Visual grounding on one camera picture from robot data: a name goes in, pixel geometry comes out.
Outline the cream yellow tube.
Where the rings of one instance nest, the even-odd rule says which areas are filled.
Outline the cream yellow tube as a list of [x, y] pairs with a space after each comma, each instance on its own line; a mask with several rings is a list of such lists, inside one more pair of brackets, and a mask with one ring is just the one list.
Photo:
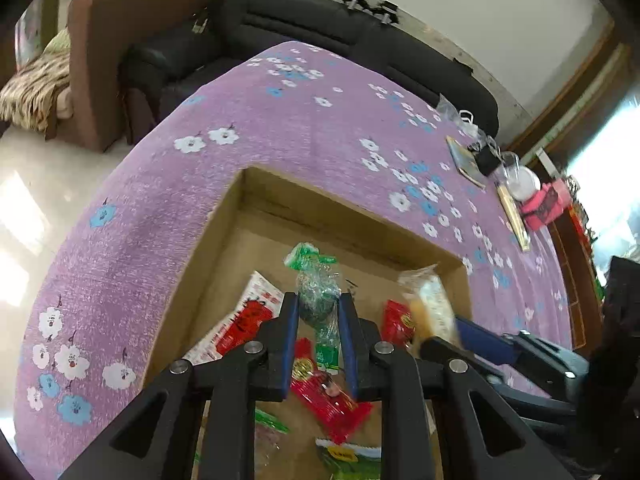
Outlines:
[[530, 238], [524, 226], [524, 222], [520, 215], [520, 210], [515, 200], [511, 196], [509, 190], [504, 184], [499, 183], [497, 185], [497, 195], [506, 218], [508, 218], [509, 226], [511, 227], [513, 234], [518, 240], [522, 252], [530, 251]]

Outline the white red snack packet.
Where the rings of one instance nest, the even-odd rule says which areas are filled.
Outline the white red snack packet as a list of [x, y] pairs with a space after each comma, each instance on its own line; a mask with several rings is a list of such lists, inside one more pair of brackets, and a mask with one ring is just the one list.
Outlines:
[[221, 359], [253, 340], [263, 322], [280, 314], [284, 293], [258, 271], [250, 276], [234, 310], [183, 356], [193, 365]]

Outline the pink covered bottle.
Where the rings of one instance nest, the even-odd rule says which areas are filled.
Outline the pink covered bottle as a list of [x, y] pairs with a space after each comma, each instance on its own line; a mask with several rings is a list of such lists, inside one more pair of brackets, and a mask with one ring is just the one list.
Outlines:
[[531, 231], [538, 231], [558, 218], [572, 203], [563, 179], [544, 183], [539, 191], [521, 206], [521, 217]]

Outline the green snack bag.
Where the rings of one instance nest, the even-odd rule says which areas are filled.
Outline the green snack bag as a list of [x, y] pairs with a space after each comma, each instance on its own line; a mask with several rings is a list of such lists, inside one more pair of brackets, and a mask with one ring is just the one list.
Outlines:
[[318, 456], [331, 479], [380, 480], [382, 450], [351, 443], [336, 444], [331, 440], [314, 441]]

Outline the small red snack packet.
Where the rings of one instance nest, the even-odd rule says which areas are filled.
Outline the small red snack packet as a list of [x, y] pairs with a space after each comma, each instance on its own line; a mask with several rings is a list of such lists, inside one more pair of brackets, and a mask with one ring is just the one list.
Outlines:
[[410, 351], [415, 333], [416, 324], [409, 308], [405, 304], [388, 300], [383, 312], [382, 339]]

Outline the white round jar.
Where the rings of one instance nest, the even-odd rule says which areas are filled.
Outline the white round jar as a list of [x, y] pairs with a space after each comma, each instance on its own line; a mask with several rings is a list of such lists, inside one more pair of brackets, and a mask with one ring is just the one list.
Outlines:
[[524, 203], [541, 189], [541, 183], [532, 170], [526, 166], [519, 166], [518, 174], [506, 180], [506, 188], [514, 200]]

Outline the black leather sofa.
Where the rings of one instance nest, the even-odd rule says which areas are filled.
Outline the black leather sofa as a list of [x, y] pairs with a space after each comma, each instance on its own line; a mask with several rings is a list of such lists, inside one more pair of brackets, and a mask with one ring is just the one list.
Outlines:
[[396, 82], [427, 104], [469, 110], [490, 136], [498, 104], [472, 67], [397, 28], [397, 8], [366, 0], [212, 0], [133, 44], [119, 65], [128, 138], [138, 143], [192, 94], [263, 50], [301, 41]]

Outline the wooden side cabinet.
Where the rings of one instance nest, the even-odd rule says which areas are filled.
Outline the wooden side cabinet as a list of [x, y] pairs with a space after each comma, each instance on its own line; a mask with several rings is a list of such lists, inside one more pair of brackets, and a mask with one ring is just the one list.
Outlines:
[[603, 322], [602, 300], [585, 235], [579, 233], [569, 209], [549, 224], [549, 231], [566, 289], [573, 350], [589, 359], [602, 341]]

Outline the black small pouch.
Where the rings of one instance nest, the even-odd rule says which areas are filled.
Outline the black small pouch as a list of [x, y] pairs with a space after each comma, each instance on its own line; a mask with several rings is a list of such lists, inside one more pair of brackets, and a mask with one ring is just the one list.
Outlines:
[[485, 177], [489, 177], [502, 164], [500, 146], [497, 144], [485, 144], [474, 155], [478, 171]]

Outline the green twisted candy packet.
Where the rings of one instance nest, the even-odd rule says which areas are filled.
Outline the green twisted candy packet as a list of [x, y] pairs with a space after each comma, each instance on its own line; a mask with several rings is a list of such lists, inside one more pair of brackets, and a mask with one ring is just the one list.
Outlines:
[[340, 370], [340, 331], [337, 304], [341, 296], [337, 258], [322, 254], [313, 244], [296, 244], [283, 260], [297, 272], [298, 315], [314, 330], [314, 356], [320, 370]]

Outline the large red gold snack bag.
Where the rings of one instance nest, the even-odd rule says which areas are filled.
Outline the large red gold snack bag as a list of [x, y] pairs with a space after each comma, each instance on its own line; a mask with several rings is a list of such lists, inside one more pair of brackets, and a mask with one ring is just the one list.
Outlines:
[[345, 443], [367, 420], [373, 408], [369, 402], [356, 402], [331, 374], [320, 370], [307, 338], [300, 338], [295, 344], [291, 390], [336, 444]]

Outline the olive flat booklet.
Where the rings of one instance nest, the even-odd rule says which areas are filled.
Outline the olive flat booklet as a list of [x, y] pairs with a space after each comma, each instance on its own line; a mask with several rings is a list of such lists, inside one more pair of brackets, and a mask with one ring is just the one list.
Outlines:
[[466, 180], [469, 180], [478, 188], [484, 190], [486, 188], [486, 178], [478, 169], [473, 154], [451, 136], [446, 136], [446, 143], [452, 160], [454, 161], [454, 166], [457, 167], [460, 174], [465, 177]]

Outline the purple floral tablecloth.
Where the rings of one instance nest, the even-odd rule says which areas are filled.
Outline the purple floral tablecloth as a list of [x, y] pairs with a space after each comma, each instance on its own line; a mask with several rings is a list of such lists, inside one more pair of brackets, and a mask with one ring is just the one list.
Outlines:
[[107, 177], [67, 235], [25, 330], [17, 454], [54, 479], [137, 394], [168, 301], [233, 178], [262, 164], [460, 257], [475, 322], [568, 346], [547, 230], [522, 252], [493, 188], [454, 166], [461, 130], [406, 84], [290, 41], [190, 94]]

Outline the leopard print blanket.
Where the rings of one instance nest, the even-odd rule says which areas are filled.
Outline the leopard print blanket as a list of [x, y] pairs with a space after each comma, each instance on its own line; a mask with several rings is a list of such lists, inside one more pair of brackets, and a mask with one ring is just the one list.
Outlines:
[[58, 32], [42, 55], [21, 68], [1, 90], [1, 120], [51, 134], [59, 120], [73, 117], [70, 92], [70, 33]]

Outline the clear cracker packet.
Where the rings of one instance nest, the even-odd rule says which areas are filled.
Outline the clear cracker packet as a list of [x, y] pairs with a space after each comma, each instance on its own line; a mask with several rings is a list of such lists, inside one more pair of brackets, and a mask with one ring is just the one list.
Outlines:
[[454, 309], [435, 268], [436, 264], [401, 272], [398, 284], [416, 326], [414, 339], [418, 344], [439, 337], [457, 346], [460, 340]]

